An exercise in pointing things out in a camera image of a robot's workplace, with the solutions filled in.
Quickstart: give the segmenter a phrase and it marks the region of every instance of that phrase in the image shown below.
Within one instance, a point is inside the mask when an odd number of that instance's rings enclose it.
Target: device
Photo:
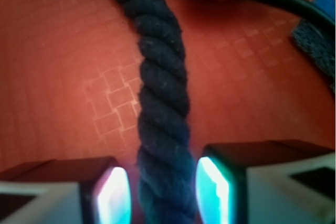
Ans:
[[[299,140],[207,145],[196,198],[203,223],[335,223],[334,150]]]
[[[50,160],[0,173],[0,223],[130,223],[126,171],[113,157]]]

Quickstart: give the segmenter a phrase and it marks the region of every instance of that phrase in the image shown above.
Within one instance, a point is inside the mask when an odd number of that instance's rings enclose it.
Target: twisted cotton rope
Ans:
[[[139,48],[145,57],[140,67],[138,197],[146,223],[193,223],[195,163],[188,151],[189,100],[180,26],[165,0],[117,2],[142,36]]]

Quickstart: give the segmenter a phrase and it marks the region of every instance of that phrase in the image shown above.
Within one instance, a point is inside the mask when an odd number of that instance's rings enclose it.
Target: orange floor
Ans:
[[[210,142],[334,148],[334,95],[289,38],[298,17],[246,0],[167,3],[183,29],[195,158]],[[0,0],[0,170],[113,155],[136,184],[137,41],[115,0]]]

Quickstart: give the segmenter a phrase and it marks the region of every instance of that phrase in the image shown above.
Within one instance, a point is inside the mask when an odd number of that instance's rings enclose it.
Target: glowing light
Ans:
[[[131,222],[131,193],[126,171],[115,167],[97,197],[100,224]]]
[[[229,182],[208,157],[197,164],[196,197],[203,223],[229,224]]]

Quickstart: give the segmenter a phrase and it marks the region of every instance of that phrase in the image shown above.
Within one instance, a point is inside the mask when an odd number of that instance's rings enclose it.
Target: led light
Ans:
[[[196,197],[203,223],[229,223],[229,183],[208,157],[197,164]]]
[[[131,193],[126,171],[115,167],[97,196],[100,224],[130,223]]]

